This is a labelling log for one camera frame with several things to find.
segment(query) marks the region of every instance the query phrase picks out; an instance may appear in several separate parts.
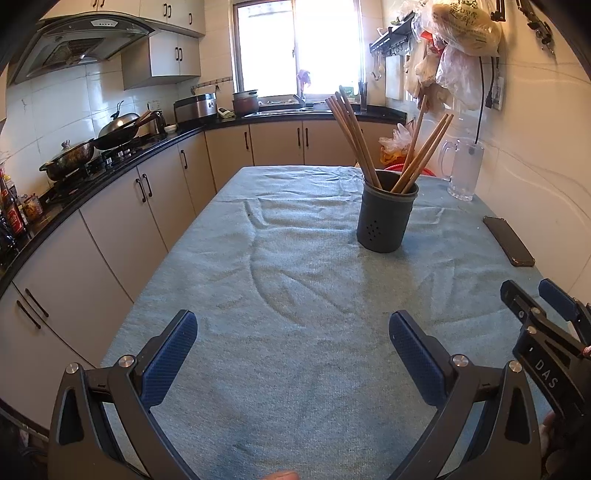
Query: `blue gripper pad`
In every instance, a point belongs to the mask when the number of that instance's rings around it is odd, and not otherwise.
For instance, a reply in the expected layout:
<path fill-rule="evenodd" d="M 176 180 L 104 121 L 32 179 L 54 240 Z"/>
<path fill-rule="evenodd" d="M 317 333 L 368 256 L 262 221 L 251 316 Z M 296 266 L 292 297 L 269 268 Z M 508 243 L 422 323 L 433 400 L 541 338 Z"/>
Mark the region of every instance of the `blue gripper pad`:
<path fill-rule="evenodd" d="M 425 403 L 443 406 L 447 399 L 446 381 L 453 378 L 447 351 L 435 337 L 427 336 L 406 310 L 392 314 L 389 334 Z"/>
<path fill-rule="evenodd" d="M 538 292 L 567 322 L 573 322 L 579 316 L 575 301 L 549 278 L 540 282 Z"/>
<path fill-rule="evenodd" d="M 165 339 L 142 375 L 139 399 L 147 409 L 163 402 L 185 358 L 187 358 L 189 350 L 195 343 L 197 339 L 195 315 L 183 310 L 182 318 L 173 331 L 168 333 L 165 329 L 161 336 L 164 335 L 167 335 L 168 338 Z"/>

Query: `utensil rack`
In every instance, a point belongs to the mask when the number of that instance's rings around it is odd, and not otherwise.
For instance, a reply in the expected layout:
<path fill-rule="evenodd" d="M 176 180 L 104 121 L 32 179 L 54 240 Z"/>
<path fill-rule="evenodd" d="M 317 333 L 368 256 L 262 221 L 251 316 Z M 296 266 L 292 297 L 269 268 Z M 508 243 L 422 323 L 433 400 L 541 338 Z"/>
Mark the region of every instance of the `utensil rack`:
<path fill-rule="evenodd" d="M 404 54 L 408 48 L 410 35 L 413 34 L 411 23 L 414 16 L 415 13 L 411 12 L 404 17 L 400 25 L 388 27 L 385 34 L 369 45 L 369 52 L 374 54 L 376 51 L 381 51 L 386 57 Z"/>

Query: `glass pitcher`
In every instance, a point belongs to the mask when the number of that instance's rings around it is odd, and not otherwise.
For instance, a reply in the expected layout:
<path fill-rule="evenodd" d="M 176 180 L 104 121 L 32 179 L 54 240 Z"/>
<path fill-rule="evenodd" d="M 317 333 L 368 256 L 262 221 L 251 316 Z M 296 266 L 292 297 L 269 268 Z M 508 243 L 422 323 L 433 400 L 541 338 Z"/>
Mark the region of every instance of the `glass pitcher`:
<path fill-rule="evenodd" d="M 447 191 L 452 197 L 459 200 L 470 202 L 474 197 L 482 159 L 484 157 L 484 147 L 476 145 L 471 140 L 458 138 L 454 143 L 445 142 L 439 154 L 439 170 L 443 174 L 443 157 L 449 148 L 454 147 L 456 156 L 453 160 L 451 176 L 443 175 L 443 178 L 449 182 Z"/>

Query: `wrinkled cloth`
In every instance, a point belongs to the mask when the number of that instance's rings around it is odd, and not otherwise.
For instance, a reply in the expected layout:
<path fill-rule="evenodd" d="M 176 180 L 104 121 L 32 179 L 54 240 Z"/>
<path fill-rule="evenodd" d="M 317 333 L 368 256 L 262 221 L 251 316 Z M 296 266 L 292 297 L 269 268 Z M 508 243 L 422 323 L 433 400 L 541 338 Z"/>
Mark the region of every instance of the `wrinkled cloth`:
<path fill-rule="evenodd" d="M 440 179 L 418 184 L 401 248 L 377 254 L 355 237 L 358 169 L 243 168 L 160 265 L 103 365 L 137 354 L 178 310 L 196 314 L 197 341 L 152 412 L 202 480 L 281 469 L 302 480 L 389 477 L 435 411 L 388 337 L 398 309 L 451 354 L 500 368 L 512 359 L 521 324 L 499 289 L 512 278 L 546 306 L 540 273 L 510 265 L 478 198 L 456 200 Z M 533 393 L 543 418 L 548 407 Z"/>

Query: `cabinet door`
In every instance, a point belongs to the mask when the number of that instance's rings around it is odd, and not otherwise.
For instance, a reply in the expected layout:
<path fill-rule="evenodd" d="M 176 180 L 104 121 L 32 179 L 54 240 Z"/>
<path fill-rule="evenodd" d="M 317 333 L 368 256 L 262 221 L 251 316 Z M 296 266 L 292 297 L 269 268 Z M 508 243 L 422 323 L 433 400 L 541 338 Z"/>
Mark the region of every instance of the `cabinet door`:
<path fill-rule="evenodd" d="M 392 138 L 392 132 L 396 128 L 394 124 L 375 124 L 373 122 L 360 122 L 359 126 L 363 130 L 363 136 L 368 144 L 369 154 L 376 168 L 383 168 L 379 157 L 382 145 L 379 143 L 380 137 Z"/>
<path fill-rule="evenodd" d="M 212 167 L 209 164 L 205 134 L 200 133 L 178 144 L 181 164 L 191 194 L 195 213 L 199 215 L 216 196 Z"/>
<path fill-rule="evenodd" d="M 139 16 L 142 18 L 148 18 L 150 20 L 168 23 L 168 5 L 170 5 L 170 2 L 165 3 L 164 1 L 160 0 L 140 0 Z"/>
<path fill-rule="evenodd" d="M 186 0 L 189 10 L 189 29 L 205 35 L 205 1 Z"/>
<path fill-rule="evenodd" d="M 73 362 L 92 368 L 36 317 L 10 284 L 0 300 L 0 398 L 49 429 L 61 377 Z"/>
<path fill-rule="evenodd" d="M 63 17 L 84 12 L 92 12 L 97 9 L 103 0 L 60 0 L 43 18 Z"/>
<path fill-rule="evenodd" d="M 148 41 L 150 42 L 152 76 L 179 75 L 178 34 L 161 31 L 151 36 Z"/>
<path fill-rule="evenodd" d="M 139 16 L 139 0 L 99 0 L 99 12 L 121 12 L 123 14 Z"/>
<path fill-rule="evenodd" d="M 39 318 L 95 366 L 100 365 L 132 306 L 80 212 L 43 242 L 14 284 Z"/>
<path fill-rule="evenodd" d="M 304 164 L 301 122 L 252 124 L 251 138 L 252 156 L 257 167 Z"/>
<path fill-rule="evenodd" d="M 171 147 L 138 166 L 148 203 L 168 251 L 195 220 L 178 149 Z"/>
<path fill-rule="evenodd" d="M 134 301 L 167 253 L 138 182 L 133 169 L 80 209 L 100 253 Z"/>
<path fill-rule="evenodd" d="M 254 166 L 251 135 L 247 125 L 210 130 L 205 132 L 205 139 L 217 191 L 242 167 Z"/>
<path fill-rule="evenodd" d="M 186 35 L 178 36 L 180 50 L 180 73 L 191 77 L 201 75 L 201 60 L 199 57 L 199 40 Z"/>
<path fill-rule="evenodd" d="M 304 161 L 306 165 L 352 167 L 355 154 L 334 120 L 305 120 Z"/>

